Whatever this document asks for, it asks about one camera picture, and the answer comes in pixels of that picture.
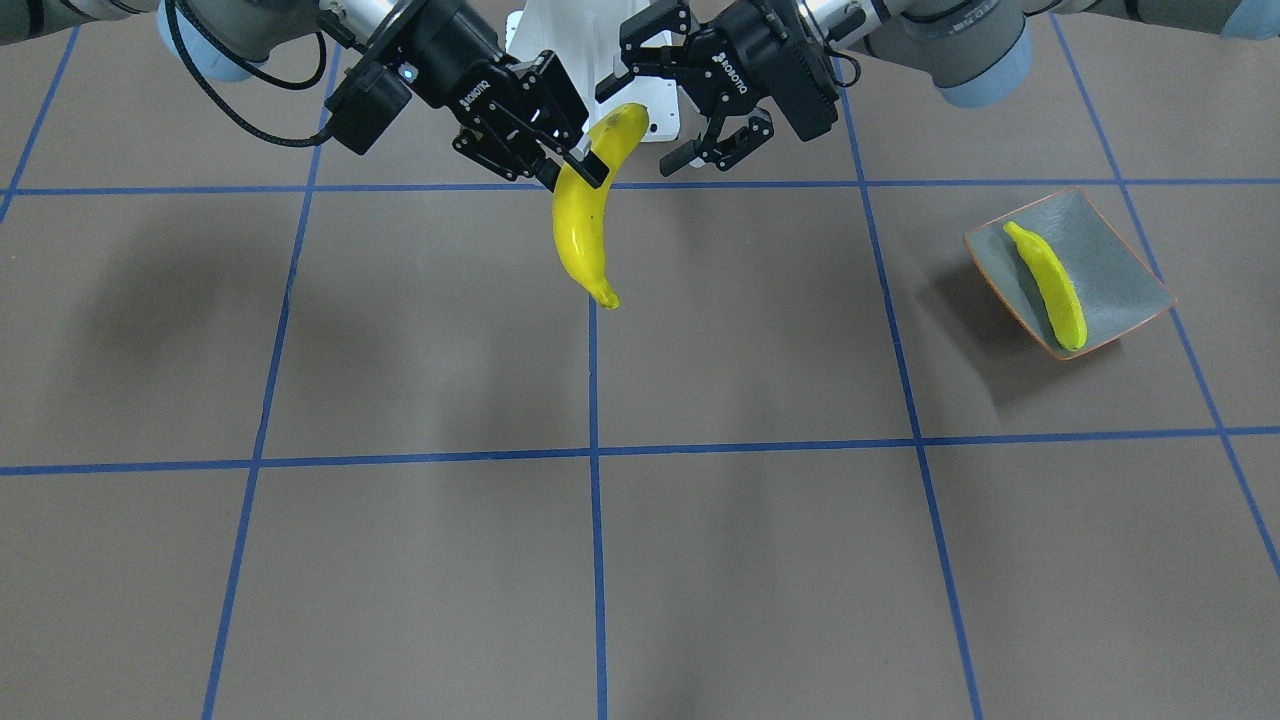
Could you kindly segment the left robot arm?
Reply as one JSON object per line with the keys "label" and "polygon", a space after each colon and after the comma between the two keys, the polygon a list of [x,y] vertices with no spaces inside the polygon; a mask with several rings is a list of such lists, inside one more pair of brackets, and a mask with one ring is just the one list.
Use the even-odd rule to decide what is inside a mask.
{"label": "left robot arm", "polygon": [[703,128],[660,173],[728,170],[774,136],[765,99],[812,141],[832,129],[868,56],[928,74],[954,106],[983,108],[1027,77],[1030,19],[1078,13],[1225,38],[1270,40],[1279,27],[1275,1],[733,1],[707,22],[686,1],[654,1],[621,24],[595,97],[641,77],[675,82]]}

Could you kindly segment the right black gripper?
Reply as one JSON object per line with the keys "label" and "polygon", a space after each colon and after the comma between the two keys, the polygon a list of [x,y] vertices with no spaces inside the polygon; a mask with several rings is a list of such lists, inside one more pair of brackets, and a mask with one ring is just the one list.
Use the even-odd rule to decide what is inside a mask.
{"label": "right black gripper", "polygon": [[[397,1],[378,26],[375,119],[389,126],[413,94],[460,120],[454,150],[507,181],[553,191],[563,174],[600,188],[611,173],[582,128],[588,109],[561,56],[521,60],[466,1]],[[507,85],[500,105],[492,95]]]}

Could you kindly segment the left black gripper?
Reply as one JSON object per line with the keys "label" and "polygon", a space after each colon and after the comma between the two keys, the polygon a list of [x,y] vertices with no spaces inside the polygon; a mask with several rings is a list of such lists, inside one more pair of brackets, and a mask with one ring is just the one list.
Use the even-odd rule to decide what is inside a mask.
{"label": "left black gripper", "polygon": [[[595,86],[596,101],[639,77],[657,77],[675,81],[690,101],[701,102],[704,135],[659,160],[663,177],[685,167],[732,169],[772,140],[772,117],[756,108],[763,97],[774,101],[804,142],[827,133],[838,119],[829,64],[796,1],[732,1],[703,26],[689,3],[655,1],[622,23],[618,46],[613,70]],[[704,104],[707,61],[718,83],[710,105]],[[714,138],[724,118],[740,115],[746,115],[740,128]]]}

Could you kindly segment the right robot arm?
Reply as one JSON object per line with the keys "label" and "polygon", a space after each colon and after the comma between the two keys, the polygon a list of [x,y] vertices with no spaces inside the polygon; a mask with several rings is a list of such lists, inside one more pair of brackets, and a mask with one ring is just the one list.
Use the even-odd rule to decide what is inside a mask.
{"label": "right robot arm", "polygon": [[[3,42],[150,14],[210,100],[269,143],[337,141],[362,155],[420,97],[460,122],[457,152],[507,181],[534,178],[553,190],[567,170],[598,188],[609,174],[561,59],[552,50],[529,61],[511,56],[466,1],[5,1]],[[253,77],[288,91],[312,88],[330,44],[356,51],[358,61],[326,97],[323,128],[307,137],[268,133],[212,87]]]}

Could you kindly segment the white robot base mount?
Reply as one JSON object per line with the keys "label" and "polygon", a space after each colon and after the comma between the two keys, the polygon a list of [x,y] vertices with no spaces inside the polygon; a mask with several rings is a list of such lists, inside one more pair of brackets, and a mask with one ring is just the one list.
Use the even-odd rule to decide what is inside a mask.
{"label": "white robot base mount", "polygon": [[604,102],[595,99],[596,85],[622,73],[621,26],[649,1],[521,1],[506,18],[506,51],[522,61],[552,50],[579,91],[590,129],[620,104],[646,108],[649,126],[644,143],[673,142],[680,135],[677,86],[672,79],[640,77]]}

